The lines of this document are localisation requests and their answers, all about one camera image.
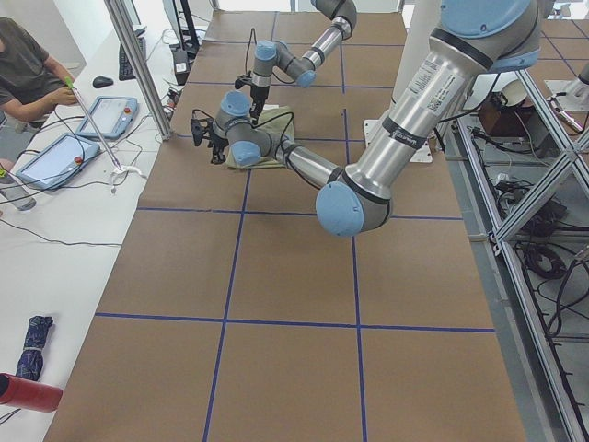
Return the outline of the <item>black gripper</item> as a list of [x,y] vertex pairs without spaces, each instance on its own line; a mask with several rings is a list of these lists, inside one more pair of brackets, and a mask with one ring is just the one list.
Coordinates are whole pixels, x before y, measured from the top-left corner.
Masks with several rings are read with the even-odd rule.
[[217,132],[215,127],[213,117],[191,118],[193,143],[195,146],[200,146],[203,140],[207,140],[208,147],[212,148],[212,159],[226,159],[225,148],[228,147],[228,141]]
[[270,78],[255,73],[248,73],[246,75],[238,76],[234,86],[235,89],[241,89],[243,86],[250,86],[252,105],[249,114],[252,118],[259,118],[263,111],[266,99],[269,96]]

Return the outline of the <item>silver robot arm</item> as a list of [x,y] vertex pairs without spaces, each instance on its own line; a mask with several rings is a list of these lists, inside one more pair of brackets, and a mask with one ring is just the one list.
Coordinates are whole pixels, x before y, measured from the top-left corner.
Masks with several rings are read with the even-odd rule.
[[284,72],[299,87],[309,87],[326,58],[352,36],[357,23],[357,9],[353,1],[317,0],[311,1],[311,5],[330,20],[330,25],[301,57],[292,53],[284,41],[259,41],[254,52],[253,69],[237,77],[236,89],[250,86],[252,105],[249,114],[254,123],[258,122],[269,97],[275,68]]
[[549,1],[443,1],[429,51],[408,86],[378,121],[360,159],[339,167],[283,133],[260,125],[271,76],[283,71],[300,87],[310,86],[327,56],[348,40],[357,23],[351,1],[318,1],[329,27],[301,57],[281,41],[260,41],[253,69],[240,76],[213,117],[192,119],[195,144],[207,141],[220,162],[229,151],[247,168],[272,158],[318,190],[319,223],[330,234],[352,237],[381,227],[392,209],[391,187],[414,154],[466,88],[479,75],[533,65],[539,55],[542,20]]

